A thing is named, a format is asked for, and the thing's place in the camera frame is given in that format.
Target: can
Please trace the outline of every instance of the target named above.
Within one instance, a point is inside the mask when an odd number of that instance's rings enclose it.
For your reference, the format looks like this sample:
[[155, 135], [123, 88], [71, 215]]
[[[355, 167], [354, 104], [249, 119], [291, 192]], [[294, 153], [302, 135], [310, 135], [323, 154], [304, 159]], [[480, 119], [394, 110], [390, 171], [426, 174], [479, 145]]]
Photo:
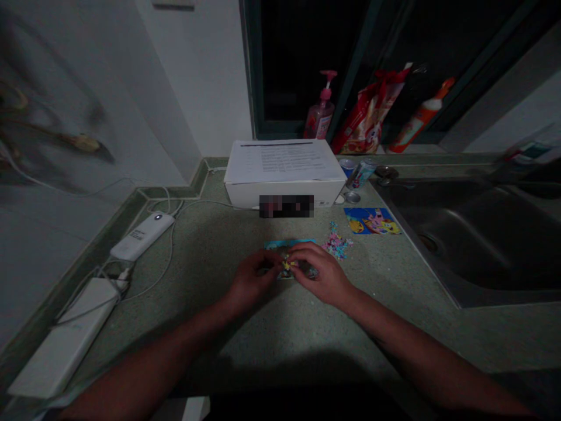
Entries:
[[371, 158], [364, 158], [347, 180], [350, 190], [358, 190], [368, 181], [378, 165]]
[[355, 170], [357, 163], [349, 158], [343, 158], [339, 160], [339, 165], [343, 169], [343, 172], [349, 178], [352, 175], [352, 172]]
[[345, 193], [345, 200], [355, 205], [361, 201], [361, 196], [357, 192], [347, 192]]

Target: drain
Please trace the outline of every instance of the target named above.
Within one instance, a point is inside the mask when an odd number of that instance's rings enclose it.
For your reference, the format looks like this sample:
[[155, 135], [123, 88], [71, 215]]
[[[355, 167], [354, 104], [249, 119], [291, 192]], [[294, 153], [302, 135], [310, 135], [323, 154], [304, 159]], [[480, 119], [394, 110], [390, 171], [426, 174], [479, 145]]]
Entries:
[[433, 254], [438, 252], [438, 244], [426, 234], [417, 234], [423, 245]]

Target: soda can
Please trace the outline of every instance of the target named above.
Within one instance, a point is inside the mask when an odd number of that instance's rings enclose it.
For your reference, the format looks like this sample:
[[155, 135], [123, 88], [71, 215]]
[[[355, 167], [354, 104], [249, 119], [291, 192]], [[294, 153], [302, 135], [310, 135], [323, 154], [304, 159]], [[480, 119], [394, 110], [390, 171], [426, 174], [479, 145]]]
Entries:
[[349, 158], [343, 158], [342, 160], [339, 160], [339, 165], [343, 169], [343, 172], [345, 173], [347, 178], [349, 178], [352, 175], [353, 171], [355, 171], [355, 168], [358, 164], [353, 162]]
[[368, 181], [378, 165], [371, 158], [364, 158], [347, 180], [350, 190], [358, 190]]

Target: orange bottle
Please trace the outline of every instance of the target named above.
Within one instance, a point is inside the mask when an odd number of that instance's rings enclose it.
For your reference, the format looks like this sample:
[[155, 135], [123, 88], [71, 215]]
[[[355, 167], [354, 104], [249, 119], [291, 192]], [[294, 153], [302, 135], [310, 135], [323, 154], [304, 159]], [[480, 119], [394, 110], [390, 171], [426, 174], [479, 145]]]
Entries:
[[430, 120], [441, 110], [442, 99], [446, 96], [455, 79], [446, 79], [437, 94], [423, 102], [413, 113], [411, 119], [401, 129], [397, 137], [390, 143], [389, 150], [394, 153], [403, 152], [417, 137]]

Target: hand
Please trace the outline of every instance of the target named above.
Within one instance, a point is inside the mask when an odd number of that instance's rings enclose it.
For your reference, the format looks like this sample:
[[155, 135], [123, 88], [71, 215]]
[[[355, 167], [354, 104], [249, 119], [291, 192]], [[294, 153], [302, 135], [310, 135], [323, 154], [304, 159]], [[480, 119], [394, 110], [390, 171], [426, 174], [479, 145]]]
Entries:
[[349, 282], [335, 257], [310, 241], [299, 243], [290, 250], [288, 262], [305, 260], [317, 269], [316, 279], [307, 278], [296, 266], [290, 266], [296, 280], [326, 304], [342, 309], [356, 288]]
[[[266, 266], [273, 266], [266, 274], [259, 276], [257, 271]], [[234, 281], [226, 294], [233, 310], [237, 314], [250, 310], [265, 294], [282, 270], [282, 257], [272, 251], [260, 250], [246, 257], [238, 266]]]

